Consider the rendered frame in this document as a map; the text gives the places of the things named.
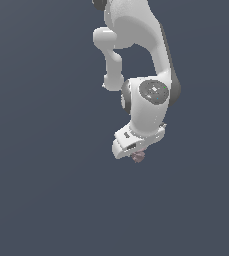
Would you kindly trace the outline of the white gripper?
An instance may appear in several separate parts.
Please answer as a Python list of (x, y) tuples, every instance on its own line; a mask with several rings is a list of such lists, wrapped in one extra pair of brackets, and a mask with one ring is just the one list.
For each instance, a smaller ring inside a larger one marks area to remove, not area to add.
[(151, 144), (159, 142), (165, 135), (165, 123), (161, 123), (156, 134), (152, 136), (136, 135), (127, 124), (118, 130), (114, 136), (112, 153), (116, 159), (131, 156), (135, 152), (141, 152)]

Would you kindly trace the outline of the small pinkish grey object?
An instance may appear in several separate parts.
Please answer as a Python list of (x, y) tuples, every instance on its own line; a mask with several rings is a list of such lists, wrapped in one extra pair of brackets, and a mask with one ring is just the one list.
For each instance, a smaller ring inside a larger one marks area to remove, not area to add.
[(131, 155), (131, 158), (134, 160), (135, 163), (140, 163), (145, 157), (145, 153), (143, 151), (134, 152)]

